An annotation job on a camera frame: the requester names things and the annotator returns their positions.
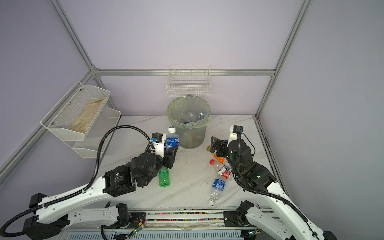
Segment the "clear crushed bottle purple print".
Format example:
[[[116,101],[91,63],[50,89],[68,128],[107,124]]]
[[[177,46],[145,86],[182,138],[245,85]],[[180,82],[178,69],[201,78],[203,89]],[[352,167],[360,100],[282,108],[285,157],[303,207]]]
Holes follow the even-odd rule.
[[[199,112],[198,114],[198,121],[202,121],[202,120],[205,120],[208,116],[208,113],[207,112]]]

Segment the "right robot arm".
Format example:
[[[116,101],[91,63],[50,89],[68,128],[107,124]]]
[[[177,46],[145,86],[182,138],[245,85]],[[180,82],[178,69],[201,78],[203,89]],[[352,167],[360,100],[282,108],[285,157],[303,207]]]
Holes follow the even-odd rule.
[[[254,203],[245,200],[236,210],[224,212],[225,226],[254,226],[275,240],[335,240],[336,236],[332,232],[322,230],[302,213],[265,166],[253,160],[251,148],[243,136],[242,126],[231,126],[228,140],[211,138],[210,151],[218,157],[224,157],[237,185],[244,192],[265,199],[279,220],[266,215]]]

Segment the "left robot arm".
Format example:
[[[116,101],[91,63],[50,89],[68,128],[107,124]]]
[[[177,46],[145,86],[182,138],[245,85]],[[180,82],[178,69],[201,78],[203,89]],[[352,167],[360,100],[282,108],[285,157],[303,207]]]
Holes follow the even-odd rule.
[[[119,129],[132,129],[142,134],[148,141],[146,149],[125,165],[99,177],[104,143],[109,135]],[[101,225],[110,229],[127,227],[133,220],[126,204],[91,209],[85,213],[82,213],[82,210],[90,204],[133,193],[136,188],[144,188],[162,168],[171,169],[179,145],[169,147],[166,141],[167,138],[163,134],[153,133],[149,137],[143,130],[134,126],[113,127],[101,139],[95,170],[88,184],[60,195],[33,195],[28,210],[4,223],[1,227],[1,237],[26,235],[31,240],[45,240],[77,225]]]

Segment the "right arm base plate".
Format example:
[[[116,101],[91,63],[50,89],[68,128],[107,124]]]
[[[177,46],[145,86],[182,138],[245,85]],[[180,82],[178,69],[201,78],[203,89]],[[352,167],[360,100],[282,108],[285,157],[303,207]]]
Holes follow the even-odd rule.
[[[244,211],[224,211],[225,227],[248,227],[247,212]]]

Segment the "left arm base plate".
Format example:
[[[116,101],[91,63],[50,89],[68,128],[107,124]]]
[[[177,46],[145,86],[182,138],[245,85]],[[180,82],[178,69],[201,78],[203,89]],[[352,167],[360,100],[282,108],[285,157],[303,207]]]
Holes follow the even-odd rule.
[[[129,222],[126,229],[136,229],[146,221],[146,212],[129,212]]]

